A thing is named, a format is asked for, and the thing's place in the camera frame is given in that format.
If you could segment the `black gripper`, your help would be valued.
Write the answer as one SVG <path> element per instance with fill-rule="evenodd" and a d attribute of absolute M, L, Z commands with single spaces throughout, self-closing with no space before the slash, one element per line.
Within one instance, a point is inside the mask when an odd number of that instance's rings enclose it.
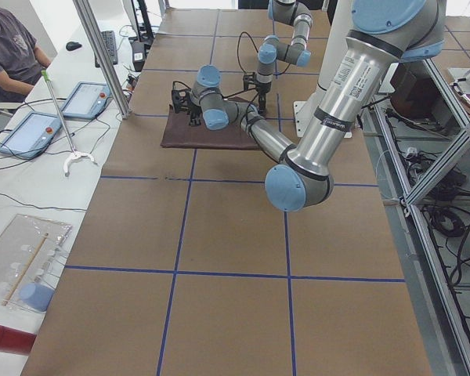
<path fill-rule="evenodd" d="M 200 126 L 201 125 L 201 115 L 202 109 L 199 105 L 193 103 L 191 100 L 188 101 L 188 111 L 187 113 L 190 116 L 189 126 Z"/>
<path fill-rule="evenodd" d="M 271 90 L 271 83 L 256 83 L 256 91 L 258 93 L 258 113 L 266 114 L 266 94 Z"/>

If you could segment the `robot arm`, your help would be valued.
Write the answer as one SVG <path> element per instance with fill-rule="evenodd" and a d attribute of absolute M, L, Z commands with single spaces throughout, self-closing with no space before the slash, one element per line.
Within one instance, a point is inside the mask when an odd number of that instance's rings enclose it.
<path fill-rule="evenodd" d="M 305 104 L 309 120 L 298 143 L 272 127 L 253 105 L 225 99 L 219 70 L 212 65 L 199 69 L 190 98 L 209 129 L 238 123 L 275 161 L 265 180 L 274 207 L 296 212 L 319 204 L 334 188 L 330 159 L 390 66 L 441 52 L 446 7 L 444 1 L 338 2 L 327 41 L 338 52 L 335 73 L 326 90 Z"/>
<path fill-rule="evenodd" d="M 308 50 L 309 33 L 313 16 L 309 8 L 299 1 L 269 1 L 268 17 L 275 24 L 292 29 L 292 36 L 282 39 L 276 34 L 265 37 L 258 48 L 258 65 L 253 74 L 258 93 L 258 109 L 266 112 L 266 95 L 271 90 L 277 61 L 305 67 L 311 57 Z"/>

